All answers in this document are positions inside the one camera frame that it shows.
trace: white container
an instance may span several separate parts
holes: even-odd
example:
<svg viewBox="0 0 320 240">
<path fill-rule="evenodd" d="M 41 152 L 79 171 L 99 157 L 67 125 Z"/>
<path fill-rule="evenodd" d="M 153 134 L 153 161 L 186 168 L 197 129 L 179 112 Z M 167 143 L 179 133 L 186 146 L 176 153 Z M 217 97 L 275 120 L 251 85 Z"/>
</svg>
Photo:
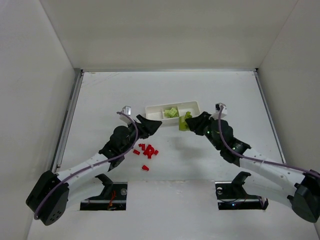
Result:
<svg viewBox="0 0 320 240">
<path fill-rule="evenodd" d="M 150 120 L 160 120 L 163 125 L 178 125 L 179 117 L 165 116 L 165 110 L 175 108 L 178 110 L 178 115 L 183 116 L 190 112 L 192 117 L 200 115 L 200 109 L 197 101 L 180 102 L 166 105 L 147 106 L 145 108 L 145 117 Z"/>
</svg>

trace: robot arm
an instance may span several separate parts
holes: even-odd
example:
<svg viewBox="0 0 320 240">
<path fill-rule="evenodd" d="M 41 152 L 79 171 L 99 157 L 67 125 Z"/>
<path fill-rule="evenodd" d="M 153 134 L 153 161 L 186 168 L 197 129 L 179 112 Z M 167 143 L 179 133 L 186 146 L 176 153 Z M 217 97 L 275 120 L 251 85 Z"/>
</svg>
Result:
<svg viewBox="0 0 320 240">
<path fill-rule="evenodd" d="M 93 157 L 67 170 L 46 171 L 41 175 L 26 200 L 35 219 L 41 219 L 46 226 L 51 225 L 67 207 L 101 193 L 109 180 L 104 173 L 116 168 L 138 139 L 152 136 L 162 124 L 141 115 L 136 116 L 140 122 L 135 122 L 123 112 L 118 113 L 131 123 L 116 127 L 110 140 Z"/>
<path fill-rule="evenodd" d="M 218 103 L 215 108 L 214 114 L 203 112 L 185 121 L 192 132 L 205 136 L 220 151 L 224 160 L 263 177 L 261 179 L 241 172 L 237 184 L 249 195 L 258 194 L 277 201 L 292 208 L 304 220 L 317 222 L 320 216 L 319 173 L 274 162 L 257 152 L 235 138 L 232 127 L 227 121 L 221 120 L 227 115 L 226 106 Z"/>
</svg>

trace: red small piece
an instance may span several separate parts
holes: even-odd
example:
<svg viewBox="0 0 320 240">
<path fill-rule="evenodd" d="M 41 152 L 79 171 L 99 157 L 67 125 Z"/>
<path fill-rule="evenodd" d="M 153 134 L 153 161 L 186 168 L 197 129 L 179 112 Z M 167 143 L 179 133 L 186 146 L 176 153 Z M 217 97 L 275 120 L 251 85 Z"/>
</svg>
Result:
<svg viewBox="0 0 320 240">
<path fill-rule="evenodd" d="M 138 150 L 136 150 L 136 149 L 133 150 L 133 153 L 137 154 L 137 155 L 140 155 L 140 152 Z"/>
<path fill-rule="evenodd" d="M 154 152 L 155 149 L 149 144 L 146 150 L 143 152 L 143 155 L 152 155 Z"/>
<path fill-rule="evenodd" d="M 144 143 L 140 143 L 139 147 L 141 148 L 142 151 L 146 150 L 146 145 Z"/>
<path fill-rule="evenodd" d="M 143 165 L 142 170 L 149 171 L 149 168 L 146 165 Z"/>
</svg>

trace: green block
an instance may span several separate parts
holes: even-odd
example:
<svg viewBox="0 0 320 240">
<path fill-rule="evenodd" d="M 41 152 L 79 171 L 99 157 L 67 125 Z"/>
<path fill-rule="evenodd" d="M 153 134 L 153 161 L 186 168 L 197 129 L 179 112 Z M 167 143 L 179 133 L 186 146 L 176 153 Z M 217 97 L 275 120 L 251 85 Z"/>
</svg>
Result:
<svg viewBox="0 0 320 240">
<path fill-rule="evenodd" d="M 191 116 L 191 112 L 189 111 L 187 111 L 184 116 L 179 117 L 179 131 L 185 132 L 189 130 L 189 126 L 186 123 L 186 119 L 190 119 L 190 118 L 192 118 L 192 116 Z"/>
<path fill-rule="evenodd" d="M 175 107 L 172 107 L 170 110 L 164 110 L 164 115 L 167 118 L 177 118 L 177 117 L 179 117 L 178 110 Z"/>
</svg>

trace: white floor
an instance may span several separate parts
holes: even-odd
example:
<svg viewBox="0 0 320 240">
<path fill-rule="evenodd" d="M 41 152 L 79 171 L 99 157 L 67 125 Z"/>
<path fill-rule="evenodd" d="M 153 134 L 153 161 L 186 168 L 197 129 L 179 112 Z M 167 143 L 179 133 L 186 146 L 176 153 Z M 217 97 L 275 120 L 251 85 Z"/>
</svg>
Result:
<svg viewBox="0 0 320 240">
<path fill-rule="evenodd" d="M 210 113 L 215 103 L 225 103 L 235 137 L 281 161 L 253 72 L 97 72 L 84 75 L 61 169 L 104 146 L 122 125 L 116 112 L 124 105 L 135 116 L 146 106 L 188 101 Z M 159 155 L 149 160 L 129 153 L 107 174 L 129 181 L 126 211 L 80 212 L 74 205 L 51 226 L 33 221 L 28 239 L 318 239 L 312 223 L 276 202 L 266 212 L 219 211 L 213 181 L 230 181 L 241 169 L 225 162 L 205 137 L 164 126 L 140 143 L 152 144 Z"/>
<path fill-rule="evenodd" d="M 131 106 L 136 116 L 145 114 L 146 106 L 189 101 L 198 101 L 201 112 L 209 113 L 215 103 L 225 103 L 235 137 L 281 161 L 253 72 L 97 72 L 84 75 L 61 169 L 89 159 L 105 145 L 114 128 L 124 124 L 116 114 L 123 106 Z M 152 144 L 159 155 L 148 160 L 129 153 L 108 173 L 112 180 L 227 181 L 239 172 L 205 137 L 178 131 L 178 126 L 161 127 L 139 143 Z M 149 172 L 141 170 L 143 164 Z"/>
</svg>

